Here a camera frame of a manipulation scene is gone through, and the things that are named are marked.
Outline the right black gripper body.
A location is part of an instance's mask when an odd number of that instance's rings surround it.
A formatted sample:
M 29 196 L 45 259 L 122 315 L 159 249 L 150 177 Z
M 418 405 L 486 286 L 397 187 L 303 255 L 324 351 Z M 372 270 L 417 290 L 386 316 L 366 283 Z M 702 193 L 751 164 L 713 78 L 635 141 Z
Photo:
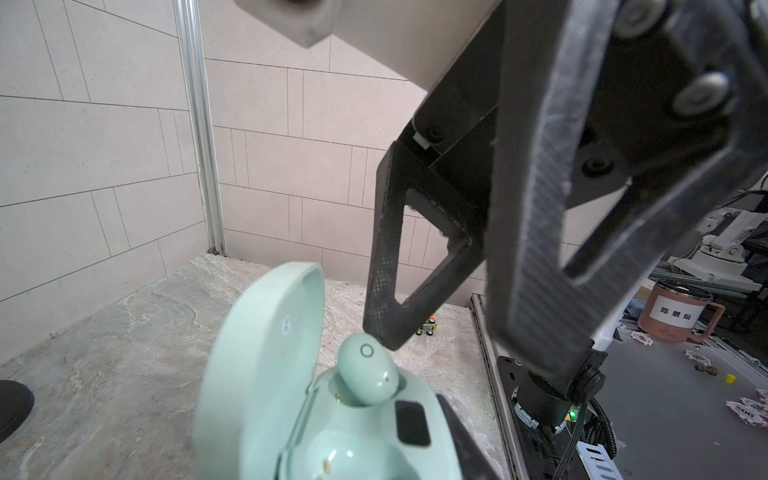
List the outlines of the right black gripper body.
M 473 207 L 487 209 L 505 37 L 500 2 L 414 114 L 414 131 L 430 142 L 428 169 Z

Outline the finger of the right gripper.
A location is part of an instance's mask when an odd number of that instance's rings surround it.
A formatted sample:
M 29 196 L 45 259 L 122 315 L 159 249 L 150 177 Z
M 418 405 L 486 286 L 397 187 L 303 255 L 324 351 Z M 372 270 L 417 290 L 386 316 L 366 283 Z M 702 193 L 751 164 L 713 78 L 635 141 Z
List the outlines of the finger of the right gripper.
M 569 372 L 662 253 L 766 170 L 765 2 L 508 2 L 491 335 Z
M 472 205 L 401 141 L 391 144 L 377 167 L 374 204 L 363 329 L 395 351 L 484 261 L 486 210 Z M 408 210 L 417 213 L 412 234 L 439 231 L 445 251 L 405 293 L 409 269 L 423 266 L 429 243 L 425 239 L 425 246 L 411 254 L 415 240 L 403 239 Z

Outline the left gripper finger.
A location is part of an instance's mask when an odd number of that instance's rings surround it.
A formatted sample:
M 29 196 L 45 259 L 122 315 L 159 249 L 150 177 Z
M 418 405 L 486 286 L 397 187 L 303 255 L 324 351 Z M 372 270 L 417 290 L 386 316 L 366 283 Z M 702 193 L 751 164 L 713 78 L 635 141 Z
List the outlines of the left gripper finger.
M 449 431 L 457 453 L 463 480 L 500 480 L 501 477 L 492 468 L 481 449 L 473 440 L 470 432 L 463 425 L 448 400 L 441 394 L 437 400 L 446 418 Z

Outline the green earbud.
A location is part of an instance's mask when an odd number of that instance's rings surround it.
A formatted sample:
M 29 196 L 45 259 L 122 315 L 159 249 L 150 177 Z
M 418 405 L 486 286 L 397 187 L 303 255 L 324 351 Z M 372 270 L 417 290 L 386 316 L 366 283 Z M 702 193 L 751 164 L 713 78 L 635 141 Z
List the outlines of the green earbud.
M 369 334 L 355 333 L 341 344 L 337 370 L 362 405 L 385 402 L 397 393 L 398 369 L 388 351 Z

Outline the green earbud charging case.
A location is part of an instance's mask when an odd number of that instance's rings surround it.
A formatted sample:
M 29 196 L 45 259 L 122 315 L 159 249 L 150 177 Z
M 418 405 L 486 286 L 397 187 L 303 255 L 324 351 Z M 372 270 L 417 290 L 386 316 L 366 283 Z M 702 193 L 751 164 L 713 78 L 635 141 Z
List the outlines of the green earbud charging case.
M 325 307 L 320 265 L 289 262 L 250 285 L 213 344 L 194 419 L 201 479 L 457 479 L 432 389 L 399 386 L 365 406 L 336 364 L 316 369 Z

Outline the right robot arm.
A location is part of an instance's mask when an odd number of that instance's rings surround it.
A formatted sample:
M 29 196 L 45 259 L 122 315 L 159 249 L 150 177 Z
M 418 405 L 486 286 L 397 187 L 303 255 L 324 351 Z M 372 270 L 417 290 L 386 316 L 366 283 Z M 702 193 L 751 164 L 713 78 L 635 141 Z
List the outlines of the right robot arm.
M 566 477 L 593 334 L 766 168 L 766 128 L 764 2 L 500 2 L 378 167 L 364 330 L 400 348 L 485 266 L 521 462 Z

